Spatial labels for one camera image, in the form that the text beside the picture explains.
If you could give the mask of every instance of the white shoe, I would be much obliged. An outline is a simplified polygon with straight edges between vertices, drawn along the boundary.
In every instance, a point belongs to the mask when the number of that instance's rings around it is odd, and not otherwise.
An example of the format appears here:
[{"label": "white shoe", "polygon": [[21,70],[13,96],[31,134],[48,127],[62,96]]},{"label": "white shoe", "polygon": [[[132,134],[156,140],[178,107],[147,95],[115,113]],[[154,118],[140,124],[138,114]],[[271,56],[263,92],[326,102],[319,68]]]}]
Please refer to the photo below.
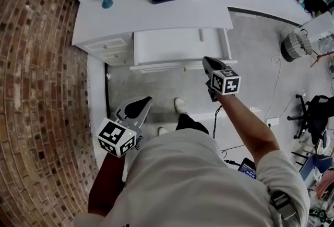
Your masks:
[{"label": "white shoe", "polygon": [[187,113],[187,109],[186,109],[186,102],[183,101],[183,99],[177,97],[174,99],[174,106],[175,106],[175,110],[176,112],[180,115],[180,114],[186,114]]},{"label": "white shoe", "polygon": [[161,135],[166,134],[166,133],[168,133],[168,130],[165,129],[164,127],[158,128],[158,136],[161,136]]}]

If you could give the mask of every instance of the office chair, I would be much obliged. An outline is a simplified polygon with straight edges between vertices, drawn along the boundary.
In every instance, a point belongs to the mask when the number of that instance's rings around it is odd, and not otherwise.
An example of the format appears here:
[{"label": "office chair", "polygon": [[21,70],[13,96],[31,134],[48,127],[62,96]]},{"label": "office chair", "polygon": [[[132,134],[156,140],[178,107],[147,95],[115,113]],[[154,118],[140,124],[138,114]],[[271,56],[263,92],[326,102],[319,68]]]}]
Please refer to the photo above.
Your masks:
[{"label": "office chair", "polygon": [[299,94],[296,98],[301,99],[303,107],[303,115],[290,117],[288,121],[302,120],[302,126],[294,139],[299,139],[305,129],[311,134],[312,143],[316,145],[319,140],[323,140],[323,145],[326,147],[326,126],[328,118],[334,116],[334,97],[328,98],[324,95],[316,95],[311,102],[304,103],[303,97]]},{"label": "office chair", "polygon": [[296,161],[297,164],[302,166],[301,169],[299,170],[299,173],[303,178],[303,180],[306,180],[306,178],[311,173],[313,168],[317,168],[320,173],[324,173],[333,165],[333,158],[331,156],[311,154],[309,157],[306,157],[296,152],[291,152],[291,153],[306,159],[306,161],[303,164]]}]

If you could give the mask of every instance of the white t-shirt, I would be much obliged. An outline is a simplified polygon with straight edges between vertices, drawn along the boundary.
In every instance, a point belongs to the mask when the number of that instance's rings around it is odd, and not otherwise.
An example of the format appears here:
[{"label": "white t-shirt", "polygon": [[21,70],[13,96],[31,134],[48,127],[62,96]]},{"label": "white t-shirt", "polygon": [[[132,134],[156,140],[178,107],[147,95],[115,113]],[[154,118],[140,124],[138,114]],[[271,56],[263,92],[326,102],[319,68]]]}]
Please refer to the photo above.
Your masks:
[{"label": "white t-shirt", "polygon": [[79,214],[75,227],[275,226],[268,188],[288,194],[306,226],[307,189],[282,151],[260,160],[256,180],[228,168],[219,152],[215,140],[193,129],[150,140],[109,214]]}]

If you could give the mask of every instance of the shirt sleeve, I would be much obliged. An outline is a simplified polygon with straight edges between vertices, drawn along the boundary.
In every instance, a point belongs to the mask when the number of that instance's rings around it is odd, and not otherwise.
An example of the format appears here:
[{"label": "shirt sleeve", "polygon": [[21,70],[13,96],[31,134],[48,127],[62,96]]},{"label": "shirt sleeve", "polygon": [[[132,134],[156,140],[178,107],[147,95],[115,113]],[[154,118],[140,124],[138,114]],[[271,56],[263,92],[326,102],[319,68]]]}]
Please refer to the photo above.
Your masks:
[{"label": "shirt sleeve", "polygon": [[92,213],[77,214],[74,218],[74,227],[96,227],[100,226],[104,217]]},{"label": "shirt sleeve", "polygon": [[306,226],[310,206],[307,188],[299,171],[281,150],[272,151],[261,158],[256,176],[271,191],[286,193],[299,214],[301,226]]}]

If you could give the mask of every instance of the electronic device with screen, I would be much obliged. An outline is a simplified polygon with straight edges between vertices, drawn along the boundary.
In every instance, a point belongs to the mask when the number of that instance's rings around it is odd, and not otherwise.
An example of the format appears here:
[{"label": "electronic device with screen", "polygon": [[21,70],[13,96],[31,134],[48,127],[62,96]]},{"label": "electronic device with screen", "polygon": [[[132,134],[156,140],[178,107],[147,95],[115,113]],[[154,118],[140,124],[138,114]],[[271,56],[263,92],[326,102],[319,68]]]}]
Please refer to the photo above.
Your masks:
[{"label": "electronic device with screen", "polygon": [[252,160],[244,158],[238,170],[249,177],[256,179],[255,163]]}]

